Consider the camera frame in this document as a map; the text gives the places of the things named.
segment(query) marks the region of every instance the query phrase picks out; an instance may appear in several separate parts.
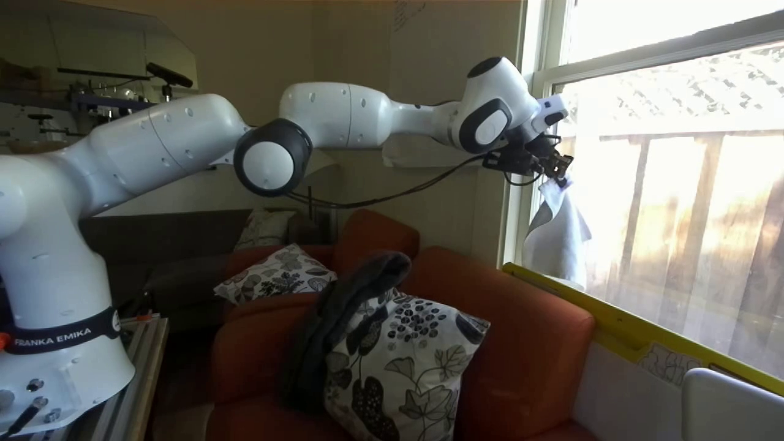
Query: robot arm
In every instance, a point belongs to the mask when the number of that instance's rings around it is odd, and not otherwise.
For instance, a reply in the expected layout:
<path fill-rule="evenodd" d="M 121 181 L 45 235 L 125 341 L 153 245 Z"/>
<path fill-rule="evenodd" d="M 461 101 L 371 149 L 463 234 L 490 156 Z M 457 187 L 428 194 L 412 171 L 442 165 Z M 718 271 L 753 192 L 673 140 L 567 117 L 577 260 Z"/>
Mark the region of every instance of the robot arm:
<path fill-rule="evenodd" d="M 562 99 L 534 101 L 508 60 L 471 68 L 463 99 L 443 105 L 398 102 L 350 84 L 296 84 L 281 95 L 280 121 L 237 142 L 232 165 L 250 192 L 280 196 L 295 192 L 313 147 L 381 147 L 393 136 L 421 136 L 469 154 L 515 140 L 485 165 L 520 173 L 545 167 L 545 173 L 562 180 L 569 160 L 539 140 L 564 117 Z"/>
<path fill-rule="evenodd" d="M 132 378 L 105 264 L 85 247 L 79 218 L 226 151 L 236 151 L 250 192 L 277 196 L 300 185 L 313 147 L 381 147 L 410 132 L 471 154 L 504 140 L 528 149 L 564 116 L 559 99 L 534 101 L 508 60 L 490 60 L 471 72 L 463 99 L 443 105 L 395 102 L 348 84 L 300 84 L 265 128 L 248 128 L 226 99 L 193 95 L 100 124 L 62 151 L 0 154 L 0 276 L 16 322 L 13 343 L 0 349 L 0 438 L 63 426 Z"/>

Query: yellow tape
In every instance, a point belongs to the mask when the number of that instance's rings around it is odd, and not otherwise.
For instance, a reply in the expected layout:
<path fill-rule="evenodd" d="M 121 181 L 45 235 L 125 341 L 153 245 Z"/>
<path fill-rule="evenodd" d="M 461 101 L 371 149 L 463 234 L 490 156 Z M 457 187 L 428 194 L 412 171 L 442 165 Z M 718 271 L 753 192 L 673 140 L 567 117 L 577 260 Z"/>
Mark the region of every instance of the yellow tape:
<path fill-rule="evenodd" d="M 773 389 L 778 394 L 784 394 L 784 383 L 779 378 L 773 378 L 753 366 L 744 366 L 735 358 L 729 358 L 722 352 L 715 352 L 700 343 L 694 343 L 680 334 L 671 334 L 657 323 L 650 323 L 639 316 L 632 316 L 613 305 L 606 305 L 595 296 L 589 296 L 559 280 L 551 280 L 542 271 L 531 271 L 528 267 L 508 262 L 502 271 L 520 276 L 539 289 L 546 289 L 595 316 L 595 336 L 594 341 L 613 351 L 616 356 L 622 356 L 631 363 L 650 366 L 654 352 L 669 352 L 671 358 L 682 358 L 682 368 L 689 366 L 709 366 L 720 372 L 743 378 L 744 383 L 759 385 L 765 389 Z"/>

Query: glass pane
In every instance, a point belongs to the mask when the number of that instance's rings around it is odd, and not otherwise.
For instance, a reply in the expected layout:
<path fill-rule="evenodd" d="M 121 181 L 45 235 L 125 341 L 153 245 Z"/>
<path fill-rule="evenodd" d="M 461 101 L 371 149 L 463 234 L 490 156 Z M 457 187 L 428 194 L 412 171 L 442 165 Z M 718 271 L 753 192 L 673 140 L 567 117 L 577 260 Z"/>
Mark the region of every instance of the glass pane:
<path fill-rule="evenodd" d="M 784 0 L 567 0 L 562 63 L 784 11 Z"/>
<path fill-rule="evenodd" d="M 564 87 L 589 294 L 784 378 L 784 41 Z"/>

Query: white cloth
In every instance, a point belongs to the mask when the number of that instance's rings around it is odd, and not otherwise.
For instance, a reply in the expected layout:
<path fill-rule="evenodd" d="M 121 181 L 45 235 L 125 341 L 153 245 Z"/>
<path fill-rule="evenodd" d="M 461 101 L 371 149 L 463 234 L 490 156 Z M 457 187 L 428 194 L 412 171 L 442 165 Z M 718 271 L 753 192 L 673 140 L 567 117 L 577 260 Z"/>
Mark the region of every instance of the white cloth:
<path fill-rule="evenodd" d="M 522 243 L 522 267 L 559 276 L 586 289 L 586 243 L 590 227 L 569 196 L 569 187 L 556 181 L 539 187 L 542 205 Z"/>

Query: black and white pillow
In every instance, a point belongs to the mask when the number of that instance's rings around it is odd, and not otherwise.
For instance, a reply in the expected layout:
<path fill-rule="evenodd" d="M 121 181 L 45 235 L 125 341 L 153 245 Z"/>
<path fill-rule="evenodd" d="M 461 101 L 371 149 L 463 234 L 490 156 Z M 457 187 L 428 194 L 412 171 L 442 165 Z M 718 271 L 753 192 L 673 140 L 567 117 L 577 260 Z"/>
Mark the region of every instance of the black and white pillow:
<path fill-rule="evenodd" d="M 488 322 L 428 300 L 368 300 L 327 356 L 327 412 L 354 438 L 454 438 L 461 378 Z"/>
<path fill-rule="evenodd" d="M 322 292 L 333 280 L 335 271 L 292 243 L 272 253 L 267 260 L 221 281 L 213 292 L 230 305 L 242 305 L 265 296 Z"/>

